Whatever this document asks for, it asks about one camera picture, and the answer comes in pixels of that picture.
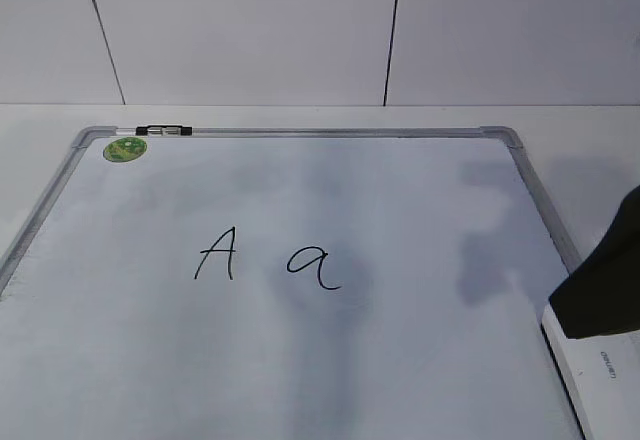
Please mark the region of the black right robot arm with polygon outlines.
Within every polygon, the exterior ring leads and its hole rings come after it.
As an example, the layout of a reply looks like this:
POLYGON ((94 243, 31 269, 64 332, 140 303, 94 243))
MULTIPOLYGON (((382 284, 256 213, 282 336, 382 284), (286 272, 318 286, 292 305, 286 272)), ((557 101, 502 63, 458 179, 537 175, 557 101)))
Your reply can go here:
POLYGON ((550 295, 570 339, 639 329, 639 190, 625 196, 602 240, 550 295))

